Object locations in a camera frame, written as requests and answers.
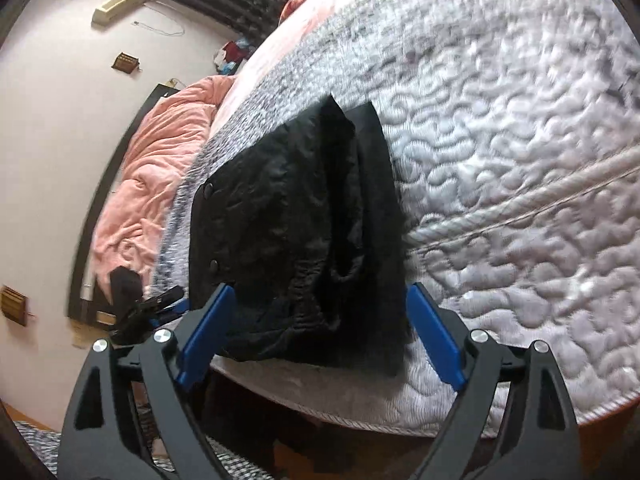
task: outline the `quilted bedspread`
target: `quilted bedspread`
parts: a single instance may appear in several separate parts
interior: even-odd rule
[[[359,0],[310,33],[178,189],[154,291],[187,284],[198,185],[331,93],[373,102],[406,218],[407,283],[470,328],[546,340],[580,422],[640,396],[640,47],[610,0]],[[418,340],[396,378],[213,365],[324,420],[434,434],[454,399]],[[497,431],[499,387],[487,434]]]

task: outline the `bed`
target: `bed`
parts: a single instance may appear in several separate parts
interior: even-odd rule
[[[249,60],[177,187],[149,293],[187,285],[196,188],[320,96],[371,100],[407,283],[470,328],[548,341],[581,424],[640,397],[640,48],[611,0],[307,0]],[[212,366],[327,422],[433,436],[454,399],[419,341],[394,378]],[[498,388],[486,434],[500,424]]]

